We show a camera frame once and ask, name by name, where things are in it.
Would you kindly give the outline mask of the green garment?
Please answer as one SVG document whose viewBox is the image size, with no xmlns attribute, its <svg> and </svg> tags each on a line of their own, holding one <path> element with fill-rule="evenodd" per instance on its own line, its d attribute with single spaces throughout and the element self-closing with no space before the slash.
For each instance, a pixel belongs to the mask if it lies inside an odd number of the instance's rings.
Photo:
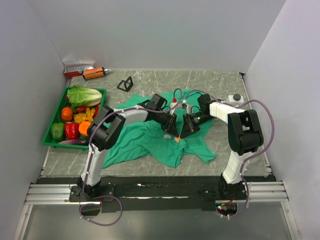
<svg viewBox="0 0 320 240">
<path fill-rule="evenodd" d="M 176 168 L 184 155 L 196 155 L 208 164 L 217 156 L 205 143 L 205 136 L 213 124 L 214 120 L 209 120 L 200 126 L 198 132 L 179 142 L 173 136 L 165 138 L 160 124 L 153 120 L 126 125 L 116 144 L 107 152 L 102 167 L 105 169 L 145 156 L 153 156 L 171 168 Z"/>
</svg>

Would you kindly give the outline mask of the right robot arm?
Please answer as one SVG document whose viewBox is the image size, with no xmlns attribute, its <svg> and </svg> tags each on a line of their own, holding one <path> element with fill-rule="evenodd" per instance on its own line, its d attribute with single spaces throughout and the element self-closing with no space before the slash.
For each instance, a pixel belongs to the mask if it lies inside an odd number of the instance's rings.
<svg viewBox="0 0 320 240">
<path fill-rule="evenodd" d="M 187 107 L 183 115 L 180 138 L 189 137 L 200 131 L 200 126 L 212 119 L 227 124 L 227 139 L 231 149 L 227 166 L 219 178 L 217 191 L 223 199 L 230 199 L 245 190 L 243 174 L 247 158 L 251 157 L 264 143 L 260 121 L 253 109 L 244 110 L 221 100 L 211 100 L 208 94 L 197 99 L 200 111 L 193 113 Z"/>
</svg>

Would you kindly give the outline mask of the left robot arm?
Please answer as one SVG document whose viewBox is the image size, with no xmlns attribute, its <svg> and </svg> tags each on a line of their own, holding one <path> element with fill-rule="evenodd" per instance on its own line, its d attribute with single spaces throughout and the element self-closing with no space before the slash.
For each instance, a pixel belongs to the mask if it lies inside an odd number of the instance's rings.
<svg viewBox="0 0 320 240">
<path fill-rule="evenodd" d="M 178 134 L 174 123 L 177 117 L 171 112 L 178 107 L 181 99 L 168 110 L 164 110 L 162 105 L 166 102 L 164 97 L 154 94 L 150 100 L 133 107 L 113 109 L 103 106 L 100 109 L 97 119 L 90 124 L 87 130 L 89 152 L 84 171 L 77 183 L 85 200 L 93 201 L 98 197 L 104 162 L 101 155 L 116 144 L 124 126 L 155 121 L 164 127 L 165 132 L 172 135 Z"/>
</svg>

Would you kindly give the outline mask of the white bottle grey cap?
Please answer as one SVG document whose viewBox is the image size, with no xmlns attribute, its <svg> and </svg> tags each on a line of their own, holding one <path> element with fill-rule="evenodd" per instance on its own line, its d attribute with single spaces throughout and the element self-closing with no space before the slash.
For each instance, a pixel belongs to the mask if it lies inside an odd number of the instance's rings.
<svg viewBox="0 0 320 240">
<path fill-rule="evenodd" d="M 244 103 L 244 97 L 236 93 L 234 95 L 229 95 L 225 102 L 234 106 L 239 106 Z"/>
</svg>

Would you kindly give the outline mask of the orange carrot toy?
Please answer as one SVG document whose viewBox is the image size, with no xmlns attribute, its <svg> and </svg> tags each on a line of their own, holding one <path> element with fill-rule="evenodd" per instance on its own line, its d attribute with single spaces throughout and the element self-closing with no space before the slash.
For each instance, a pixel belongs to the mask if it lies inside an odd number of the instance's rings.
<svg viewBox="0 0 320 240">
<path fill-rule="evenodd" d="M 84 136 L 84 137 L 88 137 L 89 134 L 88 134 L 88 129 L 91 125 L 91 122 L 89 121 L 83 121 L 82 123 L 79 124 L 79 127 L 78 127 L 78 131 L 80 133 L 80 135 Z"/>
</svg>

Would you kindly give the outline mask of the yellow pepper toy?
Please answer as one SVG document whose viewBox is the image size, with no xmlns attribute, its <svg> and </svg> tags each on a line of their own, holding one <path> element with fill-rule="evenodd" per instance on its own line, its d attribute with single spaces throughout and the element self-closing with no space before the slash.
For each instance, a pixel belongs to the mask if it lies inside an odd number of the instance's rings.
<svg viewBox="0 0 320 240">
<path fill-rule="evenodd" d="M 95 108 L 90 108 L 87 107 L 85 112 L 78 112 L 77 114 L 75 114 L 73 116 L 73 120 L 75 123 L 82 123 L 84 121 L 89 121 L 89 122 L 93 122 L 94 117 L 95 117 L 95 113 L 96 113 L 96 109 Z"/>
</svg>

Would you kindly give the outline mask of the red chili toy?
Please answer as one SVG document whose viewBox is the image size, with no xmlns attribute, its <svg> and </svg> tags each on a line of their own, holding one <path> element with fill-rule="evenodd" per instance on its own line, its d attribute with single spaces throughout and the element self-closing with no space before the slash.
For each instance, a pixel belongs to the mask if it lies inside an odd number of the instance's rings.
<svg viewBox="0 0 320 240">
<path fill-rule="evenodd" d="M 78 113 L 83 113 L 87 110 L 87 108 L 88 108 L 87 106 L 78 106 L 78 107 L 76 107 L 76 111 Z"/>
</svg>

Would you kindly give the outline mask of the orange cylindrical tool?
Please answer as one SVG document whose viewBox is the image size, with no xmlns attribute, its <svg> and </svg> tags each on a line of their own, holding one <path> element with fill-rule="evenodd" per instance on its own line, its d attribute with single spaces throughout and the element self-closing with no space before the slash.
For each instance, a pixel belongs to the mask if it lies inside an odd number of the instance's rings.
<svg viewBox="0 0 320 240">
<path fill-rule="evenodd" d="M 91 69 L 84 70 L 82 72 L 82 77 L 87 81 L 87 80 L 104 77 L 108 72 L 109 72 L 109 69 L 104 67 L 91 68 Z"/>
</svg>

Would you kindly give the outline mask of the purple eggplant toy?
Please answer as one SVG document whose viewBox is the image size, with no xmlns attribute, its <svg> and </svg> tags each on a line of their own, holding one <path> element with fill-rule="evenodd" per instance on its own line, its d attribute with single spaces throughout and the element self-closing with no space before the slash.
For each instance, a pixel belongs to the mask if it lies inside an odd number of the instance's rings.
<svg viewBox="0 0 320 240">
<path fill-rule="evenodd" d="M 78 138 L 78 139 L 71 139 L 71 140 L 64 140 L 59 142 L 61 145 L 72 145 L 72 146 L 87 146 L 89 142 L 88 138 Z"/>
</svg>

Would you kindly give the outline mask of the red pepper toy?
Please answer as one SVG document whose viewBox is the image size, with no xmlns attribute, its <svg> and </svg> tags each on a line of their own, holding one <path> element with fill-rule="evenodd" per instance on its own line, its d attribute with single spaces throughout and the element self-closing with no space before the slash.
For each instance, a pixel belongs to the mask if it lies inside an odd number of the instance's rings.
<svg viewBox="0 0 320 240">
<path fill-rule="evenodd" d="M 66 123 L 64 126 L 64 132 L 68 140 L 78 139 L 80 136 L 79 124 L 76 122 Z"/>
</svg>

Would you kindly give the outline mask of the orange pepper toy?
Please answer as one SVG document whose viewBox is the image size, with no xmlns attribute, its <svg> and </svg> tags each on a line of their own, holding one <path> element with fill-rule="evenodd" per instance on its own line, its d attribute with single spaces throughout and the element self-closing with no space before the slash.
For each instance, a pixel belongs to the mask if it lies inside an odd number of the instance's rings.
<svg viewBox="0 0 320 240">
<path fill-rule="evenodd" d="M 61 110 L 61 120 L 64 122 L 71 122 L 73 119 L 73 109 L 71 107 L 64 107 Z"/>
</svg>

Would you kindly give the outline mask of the green pepper toy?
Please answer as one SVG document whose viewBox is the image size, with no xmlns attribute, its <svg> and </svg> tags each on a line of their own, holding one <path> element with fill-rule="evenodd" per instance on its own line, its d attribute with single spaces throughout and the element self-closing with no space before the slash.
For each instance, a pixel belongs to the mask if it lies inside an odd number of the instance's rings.
<svg viewBox="0 0 320 240">
<path fill-rule="evenodd" d="M 54 123 L 50 128 L 52 139 L 61 142 L 65 139 L 65 124 L 63 122 Z"/>
</svg>

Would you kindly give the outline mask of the red white box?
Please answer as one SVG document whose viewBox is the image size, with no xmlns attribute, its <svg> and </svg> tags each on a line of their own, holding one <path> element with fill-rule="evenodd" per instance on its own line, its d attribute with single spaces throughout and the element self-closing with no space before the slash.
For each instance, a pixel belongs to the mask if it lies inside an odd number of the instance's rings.
<svg viewBox="0 0 320 240">
<path fill-rule="evenodd" d="M 93 64 L 82 64 L 82 65 L 74 65 L 74 66 L 68 66 L 64 68 L 64 76 L 66 78 L 73 78 L 78 77 L 83 74 L 84 70 L 93 69 Z"/>
</svg>

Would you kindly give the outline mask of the green plastic tray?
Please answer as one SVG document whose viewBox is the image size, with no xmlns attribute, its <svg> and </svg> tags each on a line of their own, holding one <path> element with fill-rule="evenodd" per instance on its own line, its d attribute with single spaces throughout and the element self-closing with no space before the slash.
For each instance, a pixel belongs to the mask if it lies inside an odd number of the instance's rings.
<svg viewBox="0 0 320 240">
<path fill-rule="evenodd" d="M 60 122 L 60 116 L 63 107 L 70 107 L 71 105 L 67 102 L 67 92 L 70 90 L 72 87 L 66 87 L 60 97 L 58 106 L 54 110 L 53 117 L 51 118 L 50 124 L 45 132 L 45 135 L 43 137 L 42 143 L 46 146 L 50 146 L 53 148 L 69 148 L 69 149 L 80 149 L 80 150 L 88 150 L 88 143 L 86 145 L 81 145 L 79 144 L 79 141 L 76 141 L 76 144 L 67 144 L 67 143 L 60 143 L 59 141 L 56 141 L 53 139 L 52 134 L 51 134 L 51 127 L 54 124 L 58 124 Z"/>
</svg>

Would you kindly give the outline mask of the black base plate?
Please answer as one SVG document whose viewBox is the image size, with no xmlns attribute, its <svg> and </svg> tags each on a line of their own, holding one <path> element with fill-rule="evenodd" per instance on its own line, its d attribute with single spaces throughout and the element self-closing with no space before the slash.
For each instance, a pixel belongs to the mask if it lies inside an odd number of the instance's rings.
<svg viewBox="0 0 320 240">
<path fill-rule="evenodd" d="M 98 196 L 86 200 L 78 184 L 71 186 L 69 201 L 80 203 L 85 216 L 117 211 L 193 210 L 215 211 L 218 202 L 244 201 L 253 197 L 246 189 L 227 198 L 220 197 L 220 176 L 103 177 Z M 273 175 L 247 176 L 243 186 L 271 185 Z"/>
</svg>

